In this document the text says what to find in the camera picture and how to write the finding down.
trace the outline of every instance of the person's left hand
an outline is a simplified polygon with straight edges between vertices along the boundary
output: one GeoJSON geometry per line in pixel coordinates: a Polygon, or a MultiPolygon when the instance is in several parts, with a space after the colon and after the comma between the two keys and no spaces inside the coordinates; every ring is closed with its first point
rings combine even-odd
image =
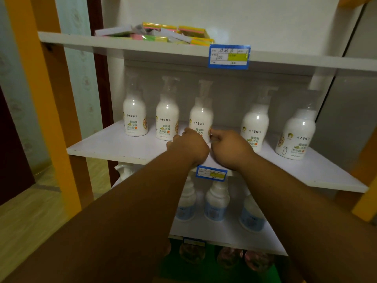
{"type": "Polygon", "coordinates": [[[185,128],[182,136],[173,137],[172,142],[166,143],[168,151],[177,151],[180,155],[192,161],[192,166],[198,166],[207,159],[210,148],[200,134],[193,129],[185,128]]]}

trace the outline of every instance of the beige floor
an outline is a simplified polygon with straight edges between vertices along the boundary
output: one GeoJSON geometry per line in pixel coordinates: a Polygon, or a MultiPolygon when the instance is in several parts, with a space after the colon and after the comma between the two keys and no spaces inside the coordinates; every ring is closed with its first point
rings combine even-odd
{"type": "MultiPolygon", "coordinates": [[[[87,158],[87,164],[98,198],[110,189],[107,161],[87,158]]],[[[0,206],[0,281],[68,220],[54,168],[36,178],[36,185],[0,206]]]]}

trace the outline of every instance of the blue bottle label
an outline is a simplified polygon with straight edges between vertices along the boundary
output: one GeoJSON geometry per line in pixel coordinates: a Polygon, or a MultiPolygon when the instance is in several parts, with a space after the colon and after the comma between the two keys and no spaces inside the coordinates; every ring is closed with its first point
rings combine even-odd
{"type": "Polygon", "coordinates": [[[192,206],[179,206],[175,213],[175,217],[180,220],[188,220],[194,216],[195,205],[192,206]]]}
{"type": "Polygon", "coordinates": [[[227,209],[226,207],[225,208],[217,208],[215,206],[210,205],[206,201],[205,207],[204,207],[204,214],[210,220],[221,221],[221,220],[224,219],[226,209],[227,209]]]}
{"type": "Polygon", "coordinates": [[[251,231],[261,231],[266,223],[265,219],[261,219],[249,213],[245,207],[242,209],[239,221],[251,231]]]}

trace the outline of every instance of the person's left arm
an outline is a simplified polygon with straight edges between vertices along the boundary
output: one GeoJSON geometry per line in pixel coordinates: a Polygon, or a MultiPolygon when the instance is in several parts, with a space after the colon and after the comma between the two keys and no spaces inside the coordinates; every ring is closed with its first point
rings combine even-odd
{"type": "Polygon", "coordinates": [[[167,151],[81,211],[4,282],[151,281],[186,177],[209,147],[191,129],[167,151]]]}

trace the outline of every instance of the green mat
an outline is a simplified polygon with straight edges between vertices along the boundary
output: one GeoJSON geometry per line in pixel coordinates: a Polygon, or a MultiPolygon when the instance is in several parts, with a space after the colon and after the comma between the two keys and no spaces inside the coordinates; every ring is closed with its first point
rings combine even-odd
{"type": "Polygon", "coordinates": [[[280,283],[279,275],[273,265],[268,271],[258,273],[247,267],[245,260],[242,259],[232,269],[224,269],[215,258],[220,247],[206,245],[205,258],[198,264],[193,265],[184,261],[179,255],[181,240],[170,239],[172,251],[163,259],[159,267],[161,278],[176,281],[190,282],[255,282],[255,283],[280,283]]]}

